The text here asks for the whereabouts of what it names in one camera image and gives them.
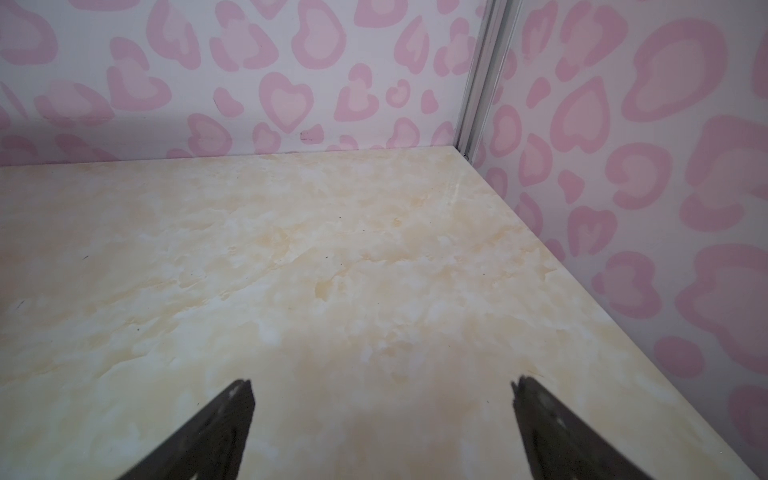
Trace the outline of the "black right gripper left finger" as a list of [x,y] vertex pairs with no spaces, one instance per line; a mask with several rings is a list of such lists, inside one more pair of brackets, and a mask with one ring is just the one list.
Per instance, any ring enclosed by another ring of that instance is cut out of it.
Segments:
[[237,478],[255,406],[251,382],[234,381],[120,480]]

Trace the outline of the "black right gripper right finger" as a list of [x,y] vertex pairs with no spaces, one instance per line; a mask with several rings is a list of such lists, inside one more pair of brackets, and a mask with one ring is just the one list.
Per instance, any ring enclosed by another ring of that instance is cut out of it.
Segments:
[[511,383],[512,407],[536,480],[650,480],[535,378]]

